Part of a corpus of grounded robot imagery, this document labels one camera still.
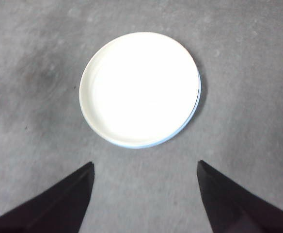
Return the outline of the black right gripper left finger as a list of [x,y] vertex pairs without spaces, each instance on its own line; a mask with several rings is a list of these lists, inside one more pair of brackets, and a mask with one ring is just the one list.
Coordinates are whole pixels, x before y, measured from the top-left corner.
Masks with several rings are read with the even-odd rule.
[[0,233],[77,233],[94,184],[88,162],[40,195],[0,216]]

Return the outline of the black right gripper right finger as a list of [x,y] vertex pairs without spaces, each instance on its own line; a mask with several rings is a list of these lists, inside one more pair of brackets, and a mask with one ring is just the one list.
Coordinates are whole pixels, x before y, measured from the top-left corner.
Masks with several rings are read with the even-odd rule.
[[203,160],[201,199],[215,233],[283,233],[283,210],[252,194]]

